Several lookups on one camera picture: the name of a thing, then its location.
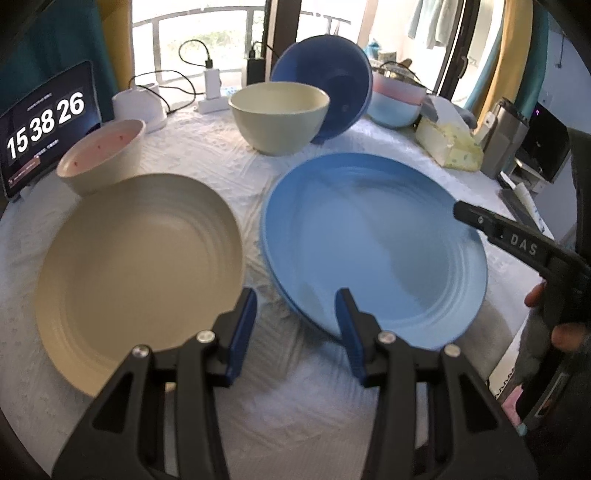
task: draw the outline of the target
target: hand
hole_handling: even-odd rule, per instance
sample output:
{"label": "hand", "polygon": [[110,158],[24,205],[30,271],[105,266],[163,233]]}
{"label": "hand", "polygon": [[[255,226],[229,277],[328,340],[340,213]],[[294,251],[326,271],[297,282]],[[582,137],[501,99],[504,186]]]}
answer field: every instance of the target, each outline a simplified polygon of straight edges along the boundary
{"label": "hand", "polygon": [[[525,297],[527,307],[535,307],[540,303],[545,283],[536,285]],[[576,352],[589,333],[584,323],[563,323],[552,330],[552,345],[566,353]]]}

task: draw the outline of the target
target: charging cable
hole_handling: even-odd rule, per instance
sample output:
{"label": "charging cable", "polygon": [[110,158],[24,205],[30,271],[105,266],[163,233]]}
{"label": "charging cable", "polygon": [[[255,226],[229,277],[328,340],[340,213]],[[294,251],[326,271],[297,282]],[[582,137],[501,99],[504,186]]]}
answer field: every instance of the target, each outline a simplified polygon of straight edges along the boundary
{"label": "charging cable", "polygon": [[[205,48],[205,52],[207,53],[207,60],[205,61],[205,65],[202,65],[200,63],[193,63],[192,61],[188,61],[185,58],[183,58],[183,54],[181,53],[181,49],[185,45],[187,45],[188,43],[192,43],[192,42],[200,43],[201,45],[203,45],[203,48]],[[178,48],[178,57],[183,62],[188,63],[189,65],[195,65],[196,67],[204,67],[204,68],[207,68],[207,69],[212,69],[213,68],[213,60],[212,60],[211,55],[209,54],[209,48],[207,47],[207,45],[205,45],[205,43],[203,43],[198,38],[192,38],[191,40],[187,40],[187,41],[184,41],[183,43],[181,43],[181,46]]]}
{"label": "charging cable", "polygon": [[146,72],[146,73],[140,73],[138,75],[134,75],[129,79],[129,83],[127,84],[127,88],[131,88],[131,82],[133,82],[137,77],[141,77],[143,75],[150,75],[152,73],[162,73],[162,72],[173,72],[173,73],[178,73],[181,77],[183,77],[185,80],[188,81],[189,85],[191,86],[191,89],[193,90],[192,92],[188,92],[187,90],[182,89],[181,87],[174,87],[171,85],[158,85],[159,88],[172,88],[175,90],[180,90],[183,93],[186,93],[188,95],[193,95],[193,99],[187,103],[186,105],[181,105],[178,108],[175,108],[174,110],[171,109],[170,104],[166,101],[166,99],[160,95],[159,93],[156,93],[155,91],[153,91],[152,89],[150,89],[150,87],[148,87],[147,85],[138,85],[136,84],[136,87],[141,87],[146,89],[147,91],[153,93],[155,96],[160,97],[160,99],[166,104],[167,107],[167,111],[166,114],[167,115],[172,115],[175,112],[178,112],[180,109],[183,108],[187,108],[188,106],[192,105],[195,103],[195,100],[197,99],[198,95],[203,95],[204,92],[200,92],[197,93],[197,91],[195,90],[195,85],[193,84],[193,82],[189,79],[189,77],[187,77],[186,75],[183,75],[182,73],[180,73],[178,70],[154,70],[153,72]]}
{"label": "charging cable", "polygon": [[275,58],[277,60],[279,60],[279,55],[277,54],[277,52],[275,50],[273,50],[273,48],[270,45],[268,45],[265,42],[258,41],[258,40],[252,42],[251,49],[248,52],[248,58],[249,59],[255,59],[256,58],[256,50],[255,50],[255,45],[256,44],[259,44],[261,46],[261,55],[260,55],[261,57],[264,57],[264,55],[263,55],[263,49],[264,48],[268,48],[269,50],[271,50],[271,53],[275,56]]}

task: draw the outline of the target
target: blue bowl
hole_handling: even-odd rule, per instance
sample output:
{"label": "blue bowl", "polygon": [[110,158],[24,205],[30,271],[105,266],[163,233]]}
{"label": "blue bowl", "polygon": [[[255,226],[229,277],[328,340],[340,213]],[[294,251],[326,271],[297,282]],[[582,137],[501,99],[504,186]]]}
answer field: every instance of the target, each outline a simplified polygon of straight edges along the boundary
{"label": "blue bowl", "polygon": [[374,92],[369,103],[368,115],[378,125],[387,128],[409,127],[418,118],[420,105],[410,105]]}
{"label": "blue bowl", "polygon": [[328,93],[329,111],[312,143],[336,137],[359,120],[368,109],[373,85],[363,50],[336,35],[294,43],[275,64],[271,81],[306,83]]}

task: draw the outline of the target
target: textured tablecloth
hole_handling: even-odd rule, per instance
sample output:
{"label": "textured tablecloth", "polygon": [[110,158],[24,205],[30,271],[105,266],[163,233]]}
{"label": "textured tablecloth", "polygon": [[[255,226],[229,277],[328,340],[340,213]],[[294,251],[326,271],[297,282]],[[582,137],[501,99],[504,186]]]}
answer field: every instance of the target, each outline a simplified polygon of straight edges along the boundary
{"label": "textured tablecloth", "polygon": [[[271,285],[259,251],[259,217],[269,188],[290,168],[333,152],[383,155],[411,165],[458,199],[509,215],[495,183],[480,173],[437,166],[404,134],[361,120],[323,146],[291,157],[256,153],[230,112],[175,114],[145,140],[145,172],[179,173],[213,187],[233,208],[247,256],[246,284],[256,289],[259,313],[242,376],[216,393],[220,429],[233,480],[358,479],[371,433],[377,391],[353,379],[344,350],[302,324]],[[0,222],[0,407],[34,458],[50,471],[90,399],[60,376],[35,325],[33,297],[43,257],[79,198],[55,173]],[[485,243],[489,282],[484,304],[458,341],[487,377],[521,326],[523,298],[537,274]],[[419,396],[418,441],[426,437]],[[167,451],[173,442],[166,429]]]}

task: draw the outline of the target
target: yellow curtain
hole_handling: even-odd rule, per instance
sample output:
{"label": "yellow curtain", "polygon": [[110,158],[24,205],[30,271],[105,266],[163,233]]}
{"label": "yellow curtain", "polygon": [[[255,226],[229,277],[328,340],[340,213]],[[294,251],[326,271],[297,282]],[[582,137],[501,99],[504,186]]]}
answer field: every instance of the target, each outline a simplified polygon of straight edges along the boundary
{"label": "yellow curtain", "polygon": [[515,101],[530,50],[532,19],[532,0],[505,0],[499,60],[490,88],[475,103],[479,124],[501,98]]}
{"label": "yellow curtain", "polygon": [[97,0],[119,90],[127,88],[134,74],[131,51],[131,0]]}

